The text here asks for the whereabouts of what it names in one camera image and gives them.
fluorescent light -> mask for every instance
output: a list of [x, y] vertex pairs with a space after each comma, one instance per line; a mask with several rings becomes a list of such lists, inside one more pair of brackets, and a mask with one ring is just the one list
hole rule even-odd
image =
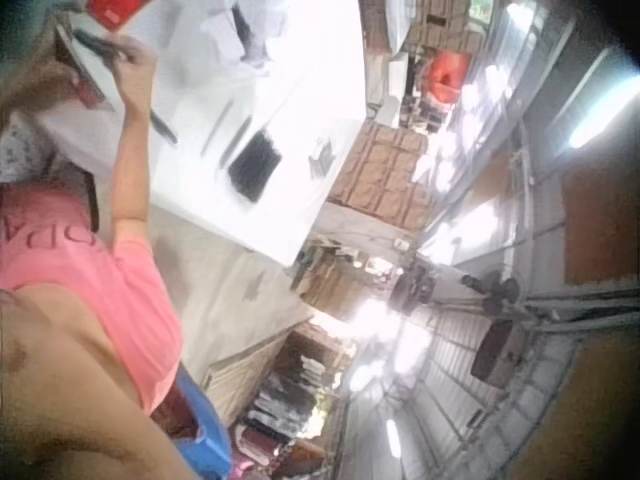
[[369, 370], [371, 370], [371, 374], [374, 377], [381, 377], [382, 374], [384, 373], [384, 361], [383, 360], [374, 360], [371, 363], [371, 366], [369, 367]]
[[442, 160], [440, 165], [438, 165], [438, 173], [436, 176], [436, 188], [439, 192], [446, 192], [449, 190], [451, 186], [451, 179], [453, 178], [453, 174], [455, 173], [455, 169], [453, 165], [448, 160]]
[[512, 89], [507, 89], [509, 75], [504, 67], [498, 68], [495, 65], [489, 65], [485, 68], [484, 73], [487, 76], [487, 87], [489, 88], [491, 100], [497, 101], [503, 93], [507, 97], [513, 94]]
[[569, 145], [580, 148], [601, 134], [638, 92], [640, 92], [640, 75], [628, 78], [609, 90], [571, 134]]
[[462, 117], [462, 145], [469, 150], [480, 133], [480, 121], [473, 113]]
[[361, 365], [359, 366], [355, 372], [353, 372], [353, 376], [351, 377], [351, 381], [349, 382], [349, 390], [352, 392], [359, 392], [373, 378], [373, 372], [371, 371], [371, 367], [369, 365]]
[[456, 151], [456, 134], [445, 130], [440, 135], [440, 152], [443, 156], [450, 157]]
[[480, 95], [478, 94], [478, 87], [474, 84], [465, 85], [462, 87], [461, 92], [462, 106], [465, 110], [471, 110], [478, 105]]
[[525, 33], [529, 31], [529, 27], [531, 27], [531, 23], [533, 22], [533, 10], [524, 5], [512, 3], [507, 7], [507, 13], [511, 17], [511, 20], [513, 20], [513, 23], [516, 24], [516, 27]]
[[387, 420], [387, 437], [389, 438], [389, 448], [391, 449], [391, 455], [395, 458], [402, 456], [402, 449], [400, 448], [400, 437], [398, 436], [398, 428], [396, 422], [393, 420]]
[[462, 238], [462, 245], [471, 247], [491, 238], [498, 228], [498, 217], [492, 205], [484, 203], [468, 213], [455, 228], [455, 235]]

pink shirt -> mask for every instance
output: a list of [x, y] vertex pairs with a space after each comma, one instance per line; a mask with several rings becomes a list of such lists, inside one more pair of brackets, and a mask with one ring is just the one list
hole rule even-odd
[[151, 413], [169, 391], [182, 334], [144, 239], [110, 250], [89, 229], [80, 199], [44, 185], [4, 188], [0, 288], [53, 283], [75, 292], [100, 320]]

window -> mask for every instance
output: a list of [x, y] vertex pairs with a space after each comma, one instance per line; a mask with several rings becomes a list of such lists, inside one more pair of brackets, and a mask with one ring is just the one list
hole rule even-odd
[[493, 0], [471, 0], [469, 7], [469, 19], [484, 25], [491, 23], [491, 11]]

woman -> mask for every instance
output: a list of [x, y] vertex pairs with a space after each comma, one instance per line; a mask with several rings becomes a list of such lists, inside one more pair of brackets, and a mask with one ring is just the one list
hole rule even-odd
[[[126, 114], [111, 244], [90, 231], [82, 200], [60, 184], [2, 185], [3, 478], [193, 478], [148, 417], [175, 378], [182, 346], [147, 239], [155, 57], [133, 39], [112, 42], [123, 52], [112, 67]], [[0, 113], [6, 118], [6, 108]], [[5, 129], [5, 145], [18, 130]]]

floor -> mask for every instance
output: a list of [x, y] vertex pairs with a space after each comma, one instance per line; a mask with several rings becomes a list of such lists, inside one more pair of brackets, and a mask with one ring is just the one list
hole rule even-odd
[[[100, 233], [109, 202], [98, 185]], [[293, 271], [158, 207], [149, 228], [158, 269], [182, 319], [182, 360], [197, 382], [209, 365], [309, 318], [313, 309], [289, 290]]]

